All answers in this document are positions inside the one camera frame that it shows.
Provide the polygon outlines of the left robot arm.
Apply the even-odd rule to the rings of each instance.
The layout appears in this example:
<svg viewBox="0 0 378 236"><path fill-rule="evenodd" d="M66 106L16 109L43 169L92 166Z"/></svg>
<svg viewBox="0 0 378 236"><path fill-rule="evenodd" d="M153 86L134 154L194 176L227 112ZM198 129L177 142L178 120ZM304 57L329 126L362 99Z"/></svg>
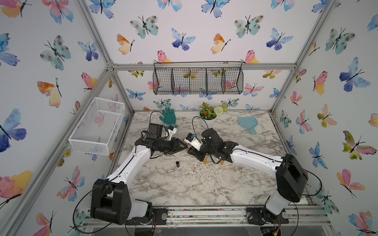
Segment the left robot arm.
<svg viewBox="0 0 378 236"><path fill-rule="evenodd" d="M151 223L152 203L132 200L129 184L155 152L171 155L187 148L184 142L174 137L176 132L177 129L171 125L149 124L126 160L106 179L98 179L93 184L91 218L118 225Z"/></svg>

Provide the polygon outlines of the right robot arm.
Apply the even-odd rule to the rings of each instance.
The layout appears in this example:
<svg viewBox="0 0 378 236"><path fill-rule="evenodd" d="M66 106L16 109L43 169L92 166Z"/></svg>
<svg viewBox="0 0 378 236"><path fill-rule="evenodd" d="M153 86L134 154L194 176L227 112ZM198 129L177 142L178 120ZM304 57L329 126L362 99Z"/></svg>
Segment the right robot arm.
<svg viewBox="0 0 378 236"><path fill-rule="evenodd" d="M258 212L252 213L251 224L278 223L284 209L290 203L300 202L308 181L308 174L294 155L272 156L248 149L233 141L224 142L212 128L202 133L201 140L189 133L184 141L191 146L188 154L199 161L203 161L208 155L221 161L258 169L275 178L277 185L275 193L268 198Z"/></svg>

